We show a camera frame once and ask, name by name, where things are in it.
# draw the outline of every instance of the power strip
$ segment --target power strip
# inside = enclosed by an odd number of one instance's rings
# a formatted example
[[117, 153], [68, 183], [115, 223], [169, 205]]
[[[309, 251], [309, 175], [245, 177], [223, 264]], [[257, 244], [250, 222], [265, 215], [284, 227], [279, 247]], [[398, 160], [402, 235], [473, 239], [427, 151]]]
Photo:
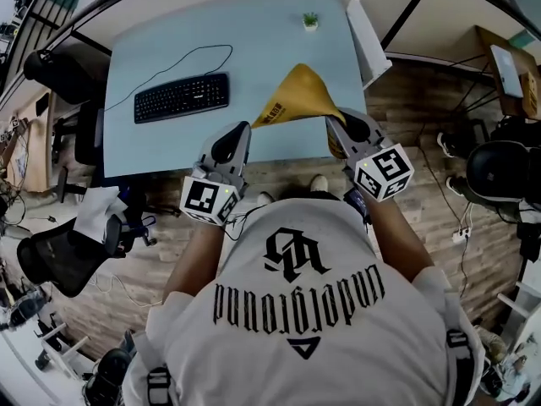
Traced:
[[460, 244], [466, 239], [470, 239], [472, 236], [472, 228], [464, 227], [461, 228], [458, 232], [453, 233], [453, 244]]

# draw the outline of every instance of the shoe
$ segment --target shoe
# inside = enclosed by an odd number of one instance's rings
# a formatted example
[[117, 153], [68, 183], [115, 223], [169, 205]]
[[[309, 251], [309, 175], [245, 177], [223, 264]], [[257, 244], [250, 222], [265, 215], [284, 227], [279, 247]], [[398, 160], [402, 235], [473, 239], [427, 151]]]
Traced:
[[455, 176], [449, 176], [446, 180], [445, 180], [445, 186], [447, 188], [449, 188], [452, 192], [454, 192], [456, 195], [458, 195], [459, 197], [463, 197], [464, 194], [459, 192], [458, 189], [455, 189], [453, 188], [453, 181], [456, 179]]
[[274, 202], [274, 199], [272, 198], [272, 195], [270, 195], [269, 193], [262, 192], [257, 196], [257, 207], [266, 206], [273, 202]]
[[310, 192], [314, 191], [329, 191], [329, 181], [322, 174], [318, 174], [310, 182]]
[[447, 137], [448, 135], [445, 132], [439, 132], [438, 137], [436, 138], [436, 141], [441, 146], [441, 149], [443, 150], [443, 153], [445, 153], [446, 156], [448, 156], [449, 158], [454, 158], [455, 156], [449, 152], [449, 149], [447, 148], [447, 145], [445, 144], [445, 138]]

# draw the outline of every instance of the wooden floor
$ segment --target wooden floor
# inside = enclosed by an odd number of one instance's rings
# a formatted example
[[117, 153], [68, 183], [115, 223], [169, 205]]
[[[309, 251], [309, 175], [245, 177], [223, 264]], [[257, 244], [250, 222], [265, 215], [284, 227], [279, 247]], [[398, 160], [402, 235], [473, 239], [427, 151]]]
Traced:
[[[450, 118], [450, 110], [461, 100], [470, 84], [471, 81], [438, 74], [433, 69], [395, 63], [366, 92], [369, 114], [380, 121], [391, 138], [406, 147], [415, 167], [411, 185], [396, 197], [396, 201], [425, 243], [434, 263], [445, 271], [451, 284], [458, 289], [464, 287], [465, 277], [460, 268], [464, 244], [451, 241], [457, 220], [414, 143], [423, 129], [420, 141], [429, 165], [442, 184], [452, 209], [461, 217], [466, 202], [445, 188], [444, 182], [449, 174], [463, 173], [465, 164], [462, 160], [445, 157], [435, 143], [435, 135], [438, 129], [452, 130], [459, 122], [459, 119]], [[487, 91], [486, 88], [476, 89], [467, 102], [473, 102]], [[479, 108], [470, 117], [497, 122], [501, 118], [498, 103]], [[253, 200], [261, 190], [276, 194], [290, 183], [308, 184], [317, 173], [329, 179], [331, 192], [342, 195], [347, 182], [341, 169], [342, 165], [334, 159], [250, 164], [246, 170], [246, 180], [251, 185], [247, 199]], [[159, 173], [145, 176], [141, 184], [147, 189], [150, 202], [177, 205], [182, 178], [182, 172]], [[52, 215], [61, 222], [63, 218], [67, 220], [75, 216], [76, 206], [53, 204], [29, 211], [27, 217], [30, 219], [25, 219], [23, 225], [38, 232], [54, 225], [36, 219], [35, 212], [40, 212], [41, 216]], [[463, 263], [467, 286], [462, 303], [471, 319], [482, 316], [484, 325], [490, 327], [503, 308], [496, 298], [497, 293], [510, 292], [514, 287], [521, 265], [519, 242], [515, 226], [503, 223], [497, 215], [481, 206], [473, 208], [472, 220], [473, 234]], [[126, 259], [107, 261], [97, 273], [99, 287], [109, 289], [110, 278], [114, 274], [123, 280], [133, 299], [142, 304], [158, 302], [167, 277], [182, 255], [191, 233], [192, 223], [186, 217], [159, 217], [151, 229], [158, 244], [146, 248], [138, 239]], [[3, 257], [13, 275], [19, 274], [16, 245], [17, 241], [3, 239]], [[133, 304], [116, 280], [108, 294], [87, 285], [74, 299], [67, 299], [52, 289], [52, 302], [67, 322], [71, 337], [79, 339], [87, 335], [90, 338], [85, 352], [95, 358], [115, 347], [124, 330], [142, 329], [149, 310], [149, 307], [139, 308]]]

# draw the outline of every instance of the white t-shirt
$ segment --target white t-shirt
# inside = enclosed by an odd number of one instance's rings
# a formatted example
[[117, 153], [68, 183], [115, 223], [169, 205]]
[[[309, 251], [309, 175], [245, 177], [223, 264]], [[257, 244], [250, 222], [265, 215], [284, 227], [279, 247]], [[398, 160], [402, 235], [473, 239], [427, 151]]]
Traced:
[[[173, 292], [146, 333], [182, 405], [441, 405], [445, 291], [435, 267], [413, 285], [379, 261], [362, 218], [333, 200], [283, 200], [251, 213], [218, 278]], [[476, 355], [484, 351], [461, 310]], [[142, 404], [137, 355], [123, 384]]]

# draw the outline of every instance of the shoulder strap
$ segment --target shoulder strap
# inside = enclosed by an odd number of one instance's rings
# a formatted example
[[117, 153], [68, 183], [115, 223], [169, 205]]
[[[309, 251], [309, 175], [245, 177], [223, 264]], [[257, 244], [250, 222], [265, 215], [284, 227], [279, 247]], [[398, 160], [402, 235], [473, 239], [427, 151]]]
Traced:
[[164, 359], [150, 344], [145, 332], [134, 335], [135, 348], [149, 374], [145, 406], [179, 406], [174, 384]]
[[445, 406], [463, 406], [472, 387], [475, 359], [466, 333], [460, 326], [460, 300], [456, 293], [445, 294], [444, 322], [449, 379]]

